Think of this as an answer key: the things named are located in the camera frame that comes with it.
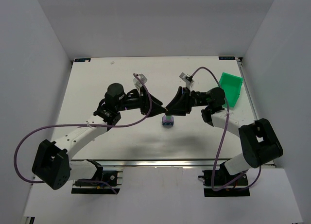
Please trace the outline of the purple house-shaped block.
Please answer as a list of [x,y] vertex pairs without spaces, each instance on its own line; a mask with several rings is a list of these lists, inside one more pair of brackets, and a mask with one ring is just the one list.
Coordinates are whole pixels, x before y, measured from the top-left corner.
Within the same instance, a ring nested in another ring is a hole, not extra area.
[[162,117],[162,122],[167,124],[167,123],[173,123],[173,117],[172,116],[163,116]]

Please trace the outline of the dark blue bridge block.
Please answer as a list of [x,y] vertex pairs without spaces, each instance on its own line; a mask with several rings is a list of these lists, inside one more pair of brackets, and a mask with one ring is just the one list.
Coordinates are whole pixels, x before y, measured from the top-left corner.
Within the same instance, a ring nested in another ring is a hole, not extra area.
[[163,121],[162,125],[163,126],[173,126],[174,125],[174,121]]

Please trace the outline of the green plastic bin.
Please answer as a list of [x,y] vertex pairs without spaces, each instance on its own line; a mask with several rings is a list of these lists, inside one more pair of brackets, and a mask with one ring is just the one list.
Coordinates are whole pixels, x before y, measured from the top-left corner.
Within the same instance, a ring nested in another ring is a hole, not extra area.
[[243,78],[223,72],[219,83],[225,92],[229,106],[234,108],[240,96]]

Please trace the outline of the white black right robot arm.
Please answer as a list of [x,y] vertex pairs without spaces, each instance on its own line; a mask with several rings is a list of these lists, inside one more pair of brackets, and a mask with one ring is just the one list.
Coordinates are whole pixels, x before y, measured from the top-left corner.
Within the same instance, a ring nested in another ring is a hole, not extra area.
[[219,87],[207,92],[197,92],[180,86],[175,97],[166,106],[166,114],[185,116],[193,107],[204,106],[201,116],[205,123],[225,129],[239,137],[242,153],[220,166],[220,169],[230,176],[250,168],[258,168],[283,156],[282,146],[267,119],[262,118],[253,123],[233,119],[223,108],[224,104],[225,92]]

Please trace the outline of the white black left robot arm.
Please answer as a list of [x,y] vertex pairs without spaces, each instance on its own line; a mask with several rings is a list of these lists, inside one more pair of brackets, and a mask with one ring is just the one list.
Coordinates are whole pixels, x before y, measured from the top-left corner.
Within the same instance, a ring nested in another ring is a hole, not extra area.
[[139,109],[146,117],[166,112],[162,102],[148,95],[144,87],[125,93],[121,84],[113,83],[84,126],[57,140],[40,143],[32,172],[53,190],[61,188],[69,180],[98,183],[103,178],[103,168],[98,162],[90,159],[72,161],[72,158],[96,137],[115,126],[122,111],[132,109]]

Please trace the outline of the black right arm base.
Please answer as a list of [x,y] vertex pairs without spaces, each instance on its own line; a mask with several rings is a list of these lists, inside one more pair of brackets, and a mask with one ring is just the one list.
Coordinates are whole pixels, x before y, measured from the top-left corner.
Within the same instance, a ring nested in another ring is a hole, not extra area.
[[[226,183],[230,182],[234,178],[239,176],[230,175],[229,173],[225,172],[224,169],[218,169],[215,171],[214,176],[214,188],[218,189],[221,186],[225,185]],[[242,177],[238,180],[230,183],[228,186],[223,188],[220,191],[214,191],[211,186],[211,179],[212,179],[212,170],[204,170],[202,174],[198,176],[198,180],[203,183],[204,189],[204,197],[249,197],[250,191],[247,188],[248,179],[247,175],[244,173]]]

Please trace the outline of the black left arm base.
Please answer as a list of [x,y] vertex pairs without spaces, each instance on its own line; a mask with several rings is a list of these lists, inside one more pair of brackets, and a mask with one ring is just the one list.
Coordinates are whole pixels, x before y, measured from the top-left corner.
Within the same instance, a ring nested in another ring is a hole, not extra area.
[[120,192],[123,171],[100,166],[91,179],[74,180],[72,194],[117,195]]

